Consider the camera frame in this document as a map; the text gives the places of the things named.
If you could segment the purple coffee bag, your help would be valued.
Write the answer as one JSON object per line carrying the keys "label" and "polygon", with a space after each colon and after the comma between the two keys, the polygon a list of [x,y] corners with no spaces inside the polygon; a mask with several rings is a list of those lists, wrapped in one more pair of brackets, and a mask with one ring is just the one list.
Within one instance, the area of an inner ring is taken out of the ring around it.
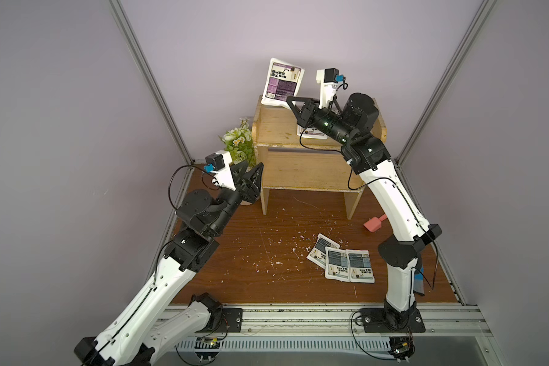
{"label": "purple coffee bag", "polygon": [[326,140],[328,138],[326,134],[317,130],[317,128],[314,128],[314,127],[304,128],[299,125],[297,125],[297,135],[300,138],[316,139],[316,140]]}
{"label": "purple coffee bag", "polygon": [[290,110],[287,98],[297,95],[304,74],[305,69],[300,66],[271,58],[261,104]]}

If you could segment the teal coffee bag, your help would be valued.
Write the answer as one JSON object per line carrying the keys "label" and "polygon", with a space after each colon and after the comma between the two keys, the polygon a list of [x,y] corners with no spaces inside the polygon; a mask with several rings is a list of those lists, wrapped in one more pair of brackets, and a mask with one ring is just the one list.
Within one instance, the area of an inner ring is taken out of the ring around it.
{"label": "teal coffee bag", "polygon": [[350,282],[349,257],[346,250],[326,247],[325,278]]}
{"label": "teal coffee bag", "polygon": [[375,283],[370,253],[367,250],[346,251],[349,260],[349,279],[352,283]]}
{"label": "teal coffee bag", "polygon": [[329,237],[324,236],[322,233],[319,233],[314,247],[310,250],[309,254],[307,255],[307,259],[312,263],[318,265],[320,268],[325,269],[326,263],[327,263],[327,257],[326,257],[327,248],[339,249],[340,244],[333,241]]}

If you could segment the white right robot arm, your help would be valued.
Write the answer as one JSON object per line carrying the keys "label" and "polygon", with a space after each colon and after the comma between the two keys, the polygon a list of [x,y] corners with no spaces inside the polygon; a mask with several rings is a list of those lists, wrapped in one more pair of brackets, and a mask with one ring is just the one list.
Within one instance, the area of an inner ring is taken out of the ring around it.
{"label": "white right robot arm", "polygon": [[380,111],[371,97],[353,93],[338,111],[320,106],[317,99],[291,96],[287,103],[298,126],[313,127],[340,145],[343,159],[387,215],[393,234],[378,247],[388,274],[384,314],[392,328],[404,328],[416,310],[414,276],[421,269],[420,253],[442,234],[440,226],[422,216],[401,183],[386,146],[373,136],[371,130]]}

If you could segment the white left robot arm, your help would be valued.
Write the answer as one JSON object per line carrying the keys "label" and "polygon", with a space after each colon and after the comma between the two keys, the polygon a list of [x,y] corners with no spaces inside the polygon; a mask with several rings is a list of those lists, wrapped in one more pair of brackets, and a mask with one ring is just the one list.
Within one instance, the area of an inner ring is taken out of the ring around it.
{"label": "white left robot arm", "polygon": [[75,347],[83,365],[153,365],[195,332],[218,328],[223,305],[208,293],[192,297],[167,323],[157,320],[217,250],[217,238],[241,203],[259,199],[264,165],[247,166],[227,166],[233,187],[221,188],[216,197],[205,189],[187,193],[176,210],[181,227],[157,254],[149,280],[106,330]]}

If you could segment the wooden two-tier shelf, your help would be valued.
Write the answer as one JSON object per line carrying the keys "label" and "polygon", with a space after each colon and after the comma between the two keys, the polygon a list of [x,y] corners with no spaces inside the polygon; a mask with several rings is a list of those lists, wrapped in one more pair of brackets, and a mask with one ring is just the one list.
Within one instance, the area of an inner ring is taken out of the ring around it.
{"label": "wooden two-tier shelf", "polygon": [[352,219],[363,189],[347,188],[349,165],[331,139],[300,142],[291,111],[258,102],[252,123],[256,161],[264,164],[260,200],[266,214],[271,190],[341,192]]}

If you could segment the green artificial flower plant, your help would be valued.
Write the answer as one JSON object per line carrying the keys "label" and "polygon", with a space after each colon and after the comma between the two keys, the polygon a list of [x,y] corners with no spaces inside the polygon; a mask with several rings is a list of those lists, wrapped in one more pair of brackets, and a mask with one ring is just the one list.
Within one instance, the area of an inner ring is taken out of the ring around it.
{"label": "green artificial flower plant", "polygon": [[220,140],[225,146],[225,151],[230,153],[234,164],[246,161],[249,168],[256,164],[252,130],[248,118],[241,118],[239,126],[228,130]]}

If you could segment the pink plastic scoop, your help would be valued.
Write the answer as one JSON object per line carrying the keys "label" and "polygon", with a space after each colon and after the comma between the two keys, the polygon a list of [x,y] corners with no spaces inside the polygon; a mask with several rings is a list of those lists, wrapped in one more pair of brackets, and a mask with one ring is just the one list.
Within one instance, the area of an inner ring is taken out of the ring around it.
{"label": "pink plastic scoop", "polygon": [[387,215],[383,214],[380,217],[373,217],[366,223],[364,223],[364,227],[370,231],[371,233],[377,232],[381,229],[382,224],[384,221],[386,221]]}

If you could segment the left connector board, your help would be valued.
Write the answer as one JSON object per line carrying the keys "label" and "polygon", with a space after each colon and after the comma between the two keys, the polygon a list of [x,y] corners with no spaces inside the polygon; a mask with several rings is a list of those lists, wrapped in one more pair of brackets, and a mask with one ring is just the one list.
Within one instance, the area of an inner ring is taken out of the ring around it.
{"label": "left connector board", "polygon": [[196,339],[194,353],[200,364],[214,362],[215,358],[221,352],[222,339],[199,337]]}

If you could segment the connector board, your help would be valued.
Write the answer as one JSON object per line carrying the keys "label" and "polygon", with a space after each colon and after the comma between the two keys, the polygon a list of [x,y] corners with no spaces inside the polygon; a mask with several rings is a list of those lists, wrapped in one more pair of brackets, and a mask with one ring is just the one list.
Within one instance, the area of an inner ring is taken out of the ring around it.
{"label": "connector board", "polygon": [[410,337],[391,337],[389,339],[389,346],[388,353],[398,362],[409,362],[416,351],[413,339]]}
{"label": "connector board", "polygon": [[222,339],[199,337],[196,339],[194,353],[200,364],[214,362],[215,358],[221,352]]}

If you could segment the right connector board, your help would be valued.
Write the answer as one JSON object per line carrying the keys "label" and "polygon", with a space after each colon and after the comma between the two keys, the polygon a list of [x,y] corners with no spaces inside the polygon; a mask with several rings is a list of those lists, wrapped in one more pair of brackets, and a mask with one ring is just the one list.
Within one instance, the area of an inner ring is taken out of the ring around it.
{"label": "right connector board", "polygon": [[409,362],[416,351],[413,339],[410,337],[391,337],[389,339],[389,346],[388,353],[398,362]]}

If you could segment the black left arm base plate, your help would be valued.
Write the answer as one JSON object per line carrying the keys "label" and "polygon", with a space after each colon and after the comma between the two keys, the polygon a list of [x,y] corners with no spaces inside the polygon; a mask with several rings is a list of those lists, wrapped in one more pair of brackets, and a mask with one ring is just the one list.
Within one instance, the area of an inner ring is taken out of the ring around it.
{"label": "black left arm base plate", "polygon": [[222,309],[219,317],[211,317],[207,326],[198,333],[239,333],[242,329],[243,309],[227,307]]}

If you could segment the aluminium front rail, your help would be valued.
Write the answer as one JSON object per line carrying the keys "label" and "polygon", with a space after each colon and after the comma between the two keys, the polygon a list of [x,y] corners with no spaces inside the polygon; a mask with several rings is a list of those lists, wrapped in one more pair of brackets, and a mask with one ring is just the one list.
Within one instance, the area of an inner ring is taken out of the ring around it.
{"label": "aluminium front rail", "polygon": [[[242,311],[239,336],[349,336],[364,334],[365,320],[353,321],[362,309],[381,309],[380,303],[246,303],[226,304]],[[421,303],[419,314],[403,329],[379,331],[381,318],[372,316],[369,333],[381,336],[492,336],[477,306]]]}

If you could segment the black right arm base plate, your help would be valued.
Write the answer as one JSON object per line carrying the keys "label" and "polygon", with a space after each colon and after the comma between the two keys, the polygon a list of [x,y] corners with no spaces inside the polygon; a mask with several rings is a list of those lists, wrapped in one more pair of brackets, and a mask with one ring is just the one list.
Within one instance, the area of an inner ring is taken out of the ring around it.
{"label": "black right arm base plate", "polygon": [[423,333],[426,331],[421,313],[416,307],[404,312],[381,308],[362,308],[359,312],[365,332]]}

